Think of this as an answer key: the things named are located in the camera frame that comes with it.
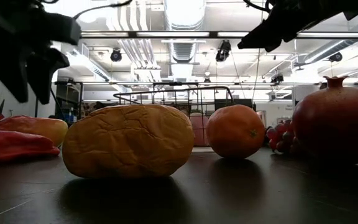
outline ceiling light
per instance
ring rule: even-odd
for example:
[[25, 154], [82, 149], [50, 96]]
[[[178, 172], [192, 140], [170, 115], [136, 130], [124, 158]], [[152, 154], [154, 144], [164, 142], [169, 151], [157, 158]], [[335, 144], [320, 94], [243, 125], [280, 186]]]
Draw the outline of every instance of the ceiling light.
[[297, 37], [307, 37], [307, 38], [344, 38], [352, 39], [358, 38], [358, 32], [301, 32]]
[[218, 32], [218, 37], [243, 37], [248, 32]]
[[161, 68], [135, 68], [134, 71], [161, 71]]
[[227, 86], [227, 85], [234, 85], [234, 83], [229, 83], [229, 82], [221, 82], [221, 83], [201, 83], [201, 85], [224, 85], [224, 86]]
[[199, 62], [165, 62], [167, 65], [200, 65]]
[[166, 31], [166, 32], [138, 32], [138, 37], [208, 37], [209, 32], [183, 32], [183, 31]]
[[95, 101], [100, 101], [100, 102], [105, 102], [107, 100], [83, 100], [84, 102], [95, 102]]
[[152, 82], [114, 82], [120, 85], [153, 85]]
[[95, 32], [95, 31], [83, 31], [81, 33], [81, 38], [102, 38], [102, 37], [128, 37], [127, 32], [115, 32], [115, 31], [107, 31], [107, 32]]
[[83, 82], [84, 85], [110, 85], [107, 82]]
[[206, 44], [205, 40], [161, 40], [163, 44]]

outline pomegranate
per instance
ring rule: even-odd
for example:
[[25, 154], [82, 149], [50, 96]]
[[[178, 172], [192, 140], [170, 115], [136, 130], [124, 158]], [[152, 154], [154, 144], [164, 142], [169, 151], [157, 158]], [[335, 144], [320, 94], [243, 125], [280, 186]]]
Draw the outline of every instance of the pomegranate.
[[358, 164], [358, 88], [343, 87], [347, 77], [325, 78], [326, 89], [308, 95], [295, 107], [295, 136], [321, 161]]

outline dark table surface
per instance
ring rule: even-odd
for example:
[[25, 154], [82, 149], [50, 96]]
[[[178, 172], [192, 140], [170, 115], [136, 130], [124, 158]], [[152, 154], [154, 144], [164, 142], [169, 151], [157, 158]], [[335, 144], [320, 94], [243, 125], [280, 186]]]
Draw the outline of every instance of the dark table surface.
[[61, 157], [0, 166], [0, 223], [358, 223], [358, 166], [322, 168], [261, 149], [192, 154], [170, 178], [86, 180]]

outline cable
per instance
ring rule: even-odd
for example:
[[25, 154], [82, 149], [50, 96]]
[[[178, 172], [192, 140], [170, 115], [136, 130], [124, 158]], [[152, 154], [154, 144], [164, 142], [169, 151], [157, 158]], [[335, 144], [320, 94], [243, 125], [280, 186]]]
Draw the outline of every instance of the cable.
[[[260, 13], [260, 20], [262, 21], [264, 19], [264, 13]], [[252, 102], [254, 102], [254, 96], [256, 91], [256, 83], [258, 81], [258, 73], [259, 73], [259, 62], [260, 62], [260, 49], [258, 50], [258, 63], [256, 65], [256, 77], [255, 77], [255, 83], [254, 83], [254, 92], [252, 93]]]
[[75, 15], [73, 17], [73, 19], [77, 20], [82, 14], [86, 13], [86, 12], [89, 12], [89, 11], [92, 11], [92, 10], [96, 10], [96, 9], [104, 9], [104, 8], [107, 8], [107, 7], [122, 7], [122, 6], [127, 6], [129, 5], [130, 3], [132, 2], [132, 0], [126, 0], [122, 3], [116, 3], [116, 4], [108, 4], [108, 5], [105, 5], [105, 6], [98, 6], [98, 7], [93, 7], [93, 8], [90, 8], [90, 9], [86, 9], [82, 12], [79, 12], [77, 15]]
[[236, 74], [237, 74], [237, 78], [239, 79], [239, 83], [240, 83], [240, 88], [242, 91], [242, 95], [244, 96], [244, 99], [246, 98], [246, 94], [244, 93], [244, 90], [242, 89], [242, 85], [241, 85], [241, 80], [240, 80], [240, 75], [239, 72], [237, 71], [237, 66], [236, 66], [236, 61], [234, 60], [234, 54], [233, 52], [230, 50], [231, 53], [231, 57], [233, 58], [233, 64], [234, 64], [234, 68], [236, 69]]
[[254, 96], [256, 91], [256, 83], [258, 81], [258, 72], [259, 72], [259, 58], [260, 58], [260, 49], [258, 51], [258, 63], [256, 65], [256, 77], [255, 77], [255, 83], [254, 83], [254, 92], [252, 93], [252, 102], [254, 102]]
[[333, 63], [331, 62], [331, 77], [334, 76], [334, 72], [333, 72]]
[[247, 5], [255, 8], [255, 9], [259, 9], [261, 11], [264, 11], [264, 12], [267, 12], [267, 13], [270, 13], [270, 9], [269, 9], [269, 1], [267, 1], [267, 8], [265, 7], [261, 7], [261, 6], [258, 6], [258, 5], [255, 5], [254, 3], [252, 3], [250, 0], [243, 0], [245, 3], [247, 3]]
[[265, 9], [270, 12], [271, 9], [269, 8], [269, 4], [270, 4], [270, 0], [266, 0], [266, 2], [265, 2]]

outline ceiling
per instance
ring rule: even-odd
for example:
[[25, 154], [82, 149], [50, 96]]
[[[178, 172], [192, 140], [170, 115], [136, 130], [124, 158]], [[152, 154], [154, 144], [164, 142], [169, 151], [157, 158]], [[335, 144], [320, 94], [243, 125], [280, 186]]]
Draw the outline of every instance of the ceiling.
[[[55, 4], [47, 7], [47, 10], [72, 16], [78, 11], [93, 6], [90, 0], [61, 2], [58, 3], [60, 5]], [[166, 29], [162, 2], [162, 0], [147, 1], [147, 25], [150, 30]], [[183, 3], [183, 9], [178, 10], [182, 10], [183, 16], [186, 16], [185, 3]], [[87, 17], [87, 20], [94, 17], [90, 19], [91, 21], [94, 20], [93, 22], [83, 22], [80, 17], [81, 28], [83, 30], [109, 30], [106, 25], [106, 18], [111, 14], [110, 9], [93, 11]], [[203, 30], [250, 31], [260, 24], [262, 18], [267, 16], [267, 13], [247, 7], [241, 0], [206, 0]], [[356, 25], [358, 25], [358, 16], [348, 22], [343, 14], [340, 14], [318, 24], [310, 31], [346, 32]], [[231, 39], [231, 55], [224, 64], [219, 65], [215, 61], [215, 55], [222, 40], [207, 39], [205, 41], [204, 44], [198, 44], [195, 62], [199, 65], [194, 65], [192, 70], [194, 79], [197, 80], [197, 77], [199, 77], [201, 82], [205, 77], [205, 72], [210, 73], [213, 82], [235, 82], [239, 78], [245, 82], [254, 82], [255, 79], [262, 81], [262, 78], [272, 75], [273, 73], [269, 72], [278, 65], [279, 72], [285, 76], [285, 82], [293, 82], [294, 80], [297, 82], [314, 82], [325, 75], [341, 75], [358, 69], [358, 43], [341, 51], [344, 57], [342, 62], [320, 61], [303, 67], [305, 69], [302, 71], [296, 71], [297, 68], [291, 65], [290, 60], [296, 60], [296, 55], [307, 55], [329, 43], [330, 40], [293, 40], [289, 43], [282, 43], [279, 48], [267, 53], [264, 49], [239, 50], [237, 43], [240, 42], [240, 39]], [[117, 39], [84, 39], [82, 43], [89, 48], [89, 57], [108, 71], [114, 80], [129, 81], [132, 62], [126, 53], [121, 51], [122, 60], [120, 62], [112, 62], [109, 58], [113, 48], [121, 47]], [[151, 44], [158, 66], [161, 68], [161, 77], [168, 77], [171, 72], [168, 45], [163, 44], [160, 39], [152, 39]], [[62, 51], [68, 51], [72, 48], [63, 46]], [[60, 70], [59, 75], [73, 77], [78, 81], [94, 81], [94, 75], [81, 65], [72, 65], [70, 68]], [[358, 81], [358, 75], [348, 81]]]

